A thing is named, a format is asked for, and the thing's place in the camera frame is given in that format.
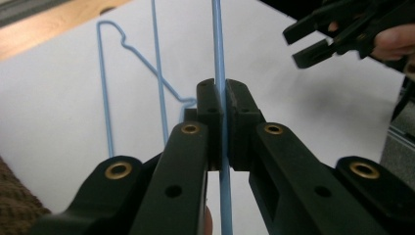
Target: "bent wire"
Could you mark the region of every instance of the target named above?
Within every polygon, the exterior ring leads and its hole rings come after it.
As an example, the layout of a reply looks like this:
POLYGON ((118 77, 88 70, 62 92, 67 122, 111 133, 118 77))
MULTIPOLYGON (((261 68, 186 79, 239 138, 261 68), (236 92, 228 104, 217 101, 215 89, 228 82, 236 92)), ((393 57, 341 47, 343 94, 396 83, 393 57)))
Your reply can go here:
MULTIPOLYGON (((213 44, 214 44, 214 69, 215 83, 220 98, 220 106, 226 111, 226 80, 225 80, 225 62, 223 52, 223 35, 222 35, 222 17, 220 10, 220 0, 212 0, 213 16, 213 44)), ((219 173, 220 178, 220 214, 221 230, 224 235, 232 235, 232 200, 231 200, 231 183, 230 169, 228 159, 228 129, 227 115, 223 112, 222 122, 222 169, 219 173)))
MULTIPOLYGON (((104 48, 103 48, 103 41, 102 41, 102 33, 101 33, 101 26, 103 24, 109 24, 115 27, 118 32, 121 34, 121 46, 126 50, 132 52, 136 57, 138 57, 141 62, 146 65, 146 67, 155 75, 158 75, 158 70, 155 69, 152 64, 133 46, 128 45, 126 41, 126 34, 122 30, 122 28, 115 22, 112 21, 99 21, 97 22, 97 37, 98 37, 98 51, 99 51, 99 61, 100 61, 100 72, 101 72, 101 83, 102 83, 102 91, 103 91, 103 99, 104 99, 104 112, 105 112, 105 119, 106 119, 106 128, 107 128, 107 142, 108 142, 108 150, 110 157, 114 156, 114 144, 113 144, 113 133, 112 133, 112 126, 111 126, 111 118, 110 118, 110 105, 109 105, 109 98, 108 98, 108 88, 107 88, 107 76, 105 70, 105 61, 104 61, 104 48)), ((171 84, 164 78, 162 75, 158 76, 162 84, 167 88, 167 90, 180 102, 184 105, 181 108, 180 112, 180 121, 183 119, 183 112, 186 108, 192 107, 196 104, 195 98, 182 98, 178 92, 171 86, 171 84)), ((162 121, 162 129, 163 129, 163 136, 168 136, 168 126, 167 121, 162 121)))

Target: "brown mat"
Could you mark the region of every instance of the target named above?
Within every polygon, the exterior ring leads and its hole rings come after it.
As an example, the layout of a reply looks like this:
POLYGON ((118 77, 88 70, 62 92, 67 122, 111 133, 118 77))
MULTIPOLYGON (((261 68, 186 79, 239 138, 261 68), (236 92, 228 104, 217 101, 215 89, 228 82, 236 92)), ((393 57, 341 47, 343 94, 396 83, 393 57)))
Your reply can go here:
POLYGON ((26 234, 40 215, 50 213, 31 195, 0 157, 0 234, 26 234))

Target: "brass grommet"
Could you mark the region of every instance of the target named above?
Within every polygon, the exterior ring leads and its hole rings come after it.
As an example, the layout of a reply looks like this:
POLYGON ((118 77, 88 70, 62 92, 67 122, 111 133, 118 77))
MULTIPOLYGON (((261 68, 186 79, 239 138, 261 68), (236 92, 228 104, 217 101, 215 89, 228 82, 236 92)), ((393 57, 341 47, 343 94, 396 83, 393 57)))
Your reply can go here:
POLYGON ((187 124, 187 125, 183 125, 181 130, 185 134, 196 134, 199 132, 200 129, 195 124, 187 124))
POLYGON ((379 171, 371 166, 370 164, 362 163, 362 162, 353 162, 350 164, 350 169, 353 173, 359 175, 363 178, 368 179, 377 179, 381 174, 379 171))
POLYGON ((281 128, 281 126, 276 125, 276 124, 267 124, 265 125, 264 130, 269 134, 275 134, 275 135, 282 134, 284 132, 283 128, 281 128))
POLYGON ((108 166, 105 171, 105 176, 109 179, 121 179, 127 176, 131 170, 131 164, 127 162, 116 162, 108 166))

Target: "white table surface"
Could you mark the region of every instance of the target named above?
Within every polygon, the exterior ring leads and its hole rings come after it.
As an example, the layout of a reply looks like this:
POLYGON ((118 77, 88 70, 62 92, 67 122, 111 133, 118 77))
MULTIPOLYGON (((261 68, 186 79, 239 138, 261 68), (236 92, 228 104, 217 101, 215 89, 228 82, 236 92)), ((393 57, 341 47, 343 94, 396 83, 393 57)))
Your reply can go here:
MULTIPOLYGON (((150 0, 105 14, 156 65, 150 0)), ((162 71, 183 96, 214 77, 211 2, 159 0, 162 71)), ((357 155, 379 161, 402 74, 355 53, 298 70, 291 55, 322 38, 287 46, 292 19, 254 0, 222 1, 226 77, 245 82, 268 121, 289 126, 327 165, 357 155)), ((0 64, 0 156, 53 212, 108 157, 96 22, 0 64)), ((146 161, 162 151, 156 78, 103 27, 115 154, 146 161)), ((179 105, 167 95, 169 128, 179 105)), ((234 234, 266 234, 248 184, 232 172, 234 234)), ((207 204, 220 234, 218 173, 207 204)))

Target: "brown carpet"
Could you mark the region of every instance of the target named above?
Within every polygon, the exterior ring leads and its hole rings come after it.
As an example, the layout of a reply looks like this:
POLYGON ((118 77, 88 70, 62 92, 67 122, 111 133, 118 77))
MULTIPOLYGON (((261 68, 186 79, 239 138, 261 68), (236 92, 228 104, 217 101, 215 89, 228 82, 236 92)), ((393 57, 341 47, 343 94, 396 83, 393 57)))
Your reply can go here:
POLYGON ((0 157, 0 234, 26 234, 40 215, 50 213, 31 195, 0 157))

